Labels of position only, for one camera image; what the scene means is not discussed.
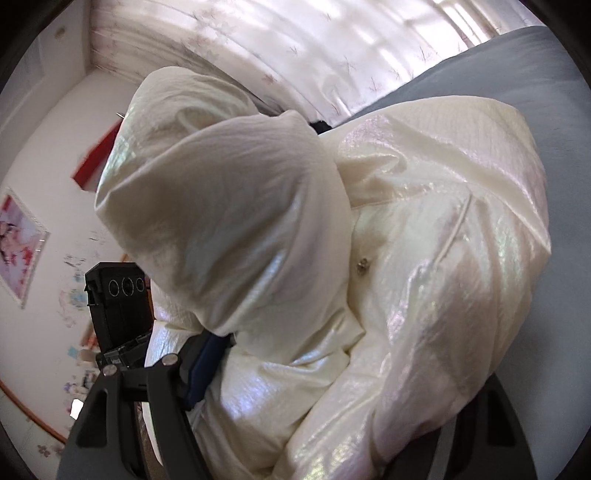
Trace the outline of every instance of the white hood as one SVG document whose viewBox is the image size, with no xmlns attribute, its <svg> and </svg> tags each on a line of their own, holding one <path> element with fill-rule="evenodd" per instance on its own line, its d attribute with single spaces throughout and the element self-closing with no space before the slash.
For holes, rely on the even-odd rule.
<svg viewBox="0 0 591 480">
<path fill-rule="evenodd" d="M 214 477 L 360 480 L 500 362 L 550 254 L 544 182 L 525 121 L 494 100 L 317 137 L 168 68 L 135 95 L 96 211 L 156 283 L 147 365 L 202 325 L 236 334 L 189 414 Z"/>
</svg>

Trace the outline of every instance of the sheer curtain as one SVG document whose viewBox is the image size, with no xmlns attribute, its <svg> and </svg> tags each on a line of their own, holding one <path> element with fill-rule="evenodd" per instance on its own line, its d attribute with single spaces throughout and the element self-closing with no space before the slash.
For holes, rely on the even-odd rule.
<svg viewBox="0 0 591 480">
<path fill-rule="evenodd" d="M 94 0 L 93 62 L 139 83 L 179 65 L 266 113 L 338 124 L 443 59 L 539 23 L 517 0 Z"/>
</svg>

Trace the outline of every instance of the curtain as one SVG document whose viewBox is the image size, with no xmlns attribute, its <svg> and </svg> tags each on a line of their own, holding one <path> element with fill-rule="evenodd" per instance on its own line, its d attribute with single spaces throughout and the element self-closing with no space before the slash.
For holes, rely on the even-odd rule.
<svg viewBox="0 0 591 480">
<path fill-rule="evenodd" d="M 266 113 L 336 125 L 428 68 L 539 23 L 518 0 L 94 0 L 93 63 L 132 82 L 179 65 Z"/>
</svg>

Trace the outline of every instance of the gray bed sheet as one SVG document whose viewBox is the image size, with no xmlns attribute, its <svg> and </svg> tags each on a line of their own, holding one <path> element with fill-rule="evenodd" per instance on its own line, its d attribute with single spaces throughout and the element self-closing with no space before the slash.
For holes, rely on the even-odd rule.
<svg viewBox="0 0 591 480">
<path fill-rule="evenodd" d="M 497 373 L 540 480 L 553 480 L 591 425 L 591 90 L 551 31 L 528 27 L 441 62 L 354 118 L 446 95 L 519 109 L 547 173 L 553 254 Z"/>
</svg>

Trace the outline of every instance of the framed picture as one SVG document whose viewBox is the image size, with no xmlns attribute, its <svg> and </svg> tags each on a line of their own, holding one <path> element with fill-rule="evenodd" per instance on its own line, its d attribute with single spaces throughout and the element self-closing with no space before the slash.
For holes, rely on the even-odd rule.
<svg viewBox="0 0 591 480">
<path fill-rule="evenodd" d="M 24 307 L 48 232 L 11 189 L 0 197 L 0 284 Z"/>
</svg>

